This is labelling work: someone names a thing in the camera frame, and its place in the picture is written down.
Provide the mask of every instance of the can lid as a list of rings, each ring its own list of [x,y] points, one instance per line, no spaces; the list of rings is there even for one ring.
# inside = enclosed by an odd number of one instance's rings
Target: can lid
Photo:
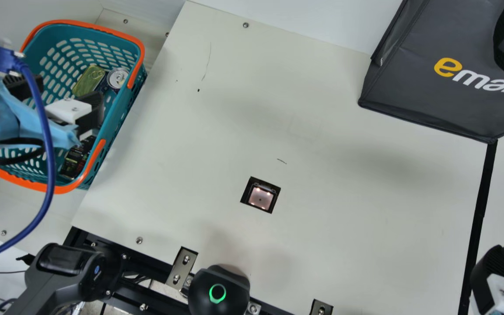
[[[112,88],[121,88],[128,80],[130,73],[124,68],[114,68],[108,73],[107,82]]]

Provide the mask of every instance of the green light ring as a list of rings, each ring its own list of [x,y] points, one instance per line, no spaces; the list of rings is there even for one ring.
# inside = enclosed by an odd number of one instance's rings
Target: green light ring
[[[220,299],[216,299],[214,297],[214,287],[222,287],[223,288],[223,296]],[[210,301],[211,303],[219,304],[224,298],[227,296],[227,289],[224,288],[224,285],[217,283],[214,284],[210,289]]]

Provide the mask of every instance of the plastic basket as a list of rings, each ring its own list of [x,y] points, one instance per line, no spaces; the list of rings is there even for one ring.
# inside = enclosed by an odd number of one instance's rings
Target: plastic basket
[[[104,96],[104,122],[82,172],[73,180],[58,176],[56,181],[56,193],[67,193],[75,188],[88,189],[147,78],[143,66],[144,45],[137,38],[102,26],[54,20],[32,30],[21,51],[26,55],[24,61],[32,73],[41,74],[44,78],[42,99],[46,104],[66,97],[74,98],[71,89],[90,64],[105,70],[117,67],[129,70],[127,84],[120,88],[118,94],[110,89]],[[32,98],[25,102],[34,107]],[[29,151],[2,149],[0,157],[8,158]],[[68,150],[55,148],[55,152],[56,165],[60,167]],[[46,172],[44,154],[24,163],[0,167],[0,178],[44,192],[48,181]]]

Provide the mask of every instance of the white table surface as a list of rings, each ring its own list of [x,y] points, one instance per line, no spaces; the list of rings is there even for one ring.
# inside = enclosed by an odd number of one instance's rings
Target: white table surface
[[[73,224],[296,314],[456,313],[486,146],[359,108],[368,63],[186,3]],[[272,214],[239,202],[250,176]]]

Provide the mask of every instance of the gray shopping bag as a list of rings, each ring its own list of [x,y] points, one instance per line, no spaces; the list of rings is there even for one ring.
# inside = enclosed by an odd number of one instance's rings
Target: gray shopping bag
[[[496,141],[504,135],[504,0],[404,0],[359,105]]]

